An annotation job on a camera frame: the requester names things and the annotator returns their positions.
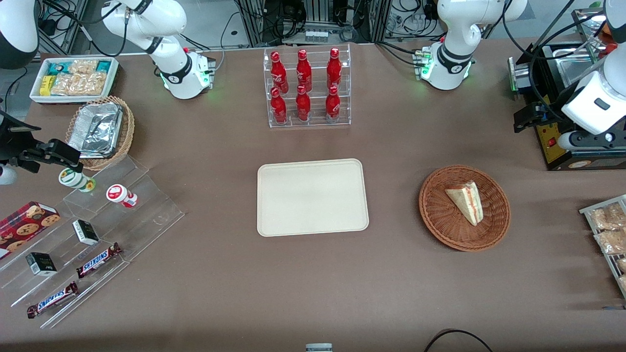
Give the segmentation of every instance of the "sandwich slice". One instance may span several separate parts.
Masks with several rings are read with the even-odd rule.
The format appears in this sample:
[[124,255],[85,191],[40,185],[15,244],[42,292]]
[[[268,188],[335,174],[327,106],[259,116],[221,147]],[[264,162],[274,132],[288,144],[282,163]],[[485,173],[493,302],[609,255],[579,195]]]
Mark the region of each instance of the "sandwich slice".
[[483,220],[483,206],[480,204],[476,182],[470,181],[446,189],[446,193],[472,225],[476,226]]

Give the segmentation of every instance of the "white robotic arm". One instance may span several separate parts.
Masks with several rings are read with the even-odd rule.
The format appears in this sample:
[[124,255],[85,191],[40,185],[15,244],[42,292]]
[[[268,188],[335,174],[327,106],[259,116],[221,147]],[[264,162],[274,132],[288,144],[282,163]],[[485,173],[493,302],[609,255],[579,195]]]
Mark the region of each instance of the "white robotic arm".
[[205,56],[186,53],[173,37],[185,30],[187,16],[174,0],[110,1],[102,7],[105,26],[115,35],[125,37],[150,55],[161,71],[165,88],[179,99],[189,99],[213,86],[214,62]]
[[[576,91],[561,109],[592,135],[606,132],[626,115],[626,3],[606,1],[605,15],[613,39],[618,43],[617,49],[604,59],[597,70],[578,82]],[[566,133],[559,139],[562,148],[576,148],[569,141],[571,134]]]
[[37,54],[35,0],[0,1],[0,68],[15,70]]
[[[506,20],[515,20],[526,9],[528,0],[512,0]],[[481,41],[477,24],[494,24],[502,16],[502,0],[439,0],[439,18],[448,27],[443,43],[422,48],[420,78],[435,88],[452,90],[467,77],[472,54]]]

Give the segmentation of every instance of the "red bottle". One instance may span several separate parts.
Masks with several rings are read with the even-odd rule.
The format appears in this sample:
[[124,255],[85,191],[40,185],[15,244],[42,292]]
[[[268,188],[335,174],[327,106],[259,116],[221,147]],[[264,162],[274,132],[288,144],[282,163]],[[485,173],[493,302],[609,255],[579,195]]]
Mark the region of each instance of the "red bottle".
[[289,84],[287,83],[285,65],[280,62],[278,51],[273,51],[270,57],[272,58],[272,81],[274,81],[274,86],[280,89],[281,93],[286,94],[289,91]]
[[331,49],[331,59],[326,66],[326,85],[330,89],[333,85],[339,86],[341,83],[341,61],[339,61],[339,49]]
[[311,99],[309,98],[304,85],[298,86],[298,96],[295,98],[295,104],[298,106],[298,118],[300,121],[309,121],[311,113]]
[[279,125],[284,125],[287,123],[287,105],[285,105],[285,100],[280,96],[280,91],[276,87],[272,87],[270,90],[272,94],[272,99],[270,100],[270,105],[272,105],[272,114],[274,115],[274,120]]
[[298,66],[295,68],[298,74],[298,85],[304,85],[306,91],[313,89],[313,75],[311,73],[311,64],[307,59],[307,51],[298,50]]
[[329,95],[326,97],[326,121],[335,123],[339,119],[339,104],[341,100],[337,95],[337,86],[328,89]]

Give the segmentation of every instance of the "brown tablecloth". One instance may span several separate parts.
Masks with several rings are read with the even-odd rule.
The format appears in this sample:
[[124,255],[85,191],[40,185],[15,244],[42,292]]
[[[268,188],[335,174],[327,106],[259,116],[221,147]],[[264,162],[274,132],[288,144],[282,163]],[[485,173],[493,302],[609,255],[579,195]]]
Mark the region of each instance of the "brown tablecloth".
[[[325,341],[337,352],[419,351],[444,328],[497,351],[626,349],[626,312],[600,310],[620,293],[577,212],[625,193],[625,173],[545,171],[533,132],[513,133],[522,104],[509,89],[506,59],[519,54],[508,40],[481,43],[454,91],[417,82],[377,46],[352,45],[352,125],[327,130],[268,127],[262,53],[227,52],[215,88],[188,101],[162,87],[148,56],[119,57],[117,95],[136,119],[130,154],[188,214],[53,329],[2,302],[2,351],[287,352]],[[33,103],[27,121],[41,140],[63,137],[75,110]],[[257,233],[261,165],[337,158],[363,164],[365,231]],[[455,163],[490,174],[511,202],[493,249],[454,251],[421,221],[421,182]],[[0,214],[59,202],[59,170],[20,172],[1,189]],[[443,340],[439,351],[480,347]]]

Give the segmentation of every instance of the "brown wicker basket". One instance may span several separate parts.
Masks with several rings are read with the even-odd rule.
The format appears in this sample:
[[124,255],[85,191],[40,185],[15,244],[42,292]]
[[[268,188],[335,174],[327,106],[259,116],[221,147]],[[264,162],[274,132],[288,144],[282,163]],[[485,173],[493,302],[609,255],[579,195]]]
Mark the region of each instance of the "brown wicker basket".
[[[470,224],[446,194],[446,189],[476,182],[484,219]],[[426,227],[448,246],[477,252],[495,246],[511,223],[511,209],[502,188],[486,173],[464,165],[452,165],[433,172],[419,191],[419,212]]]
[[[115,96],[107,96],[106,98],[90,101],[87,105],[97,105],[104,103],[116,103],[124,108],[124,115],[122,116],[122,124],[120,127],[120,136],[118,137],[118,143],[116,146],[117,151],[115,154],[108,159],[81,159],[81,163],[88,170],[100,171],[105,168],[107,165],[115,162],[123,158],[130,149],[130,145],[133,143],[133,133],[135,132],[135,117],[133,116],[133,112],[130,111],[128,105],[122,100]],[[74,130],[74,123],[76,123],[76,117],[78,116],[78,111],[74,114],[74,118],[69,123],[68,131],[65,133],[65,143],[69,142],[69,138],[72,135],[72,131]]]

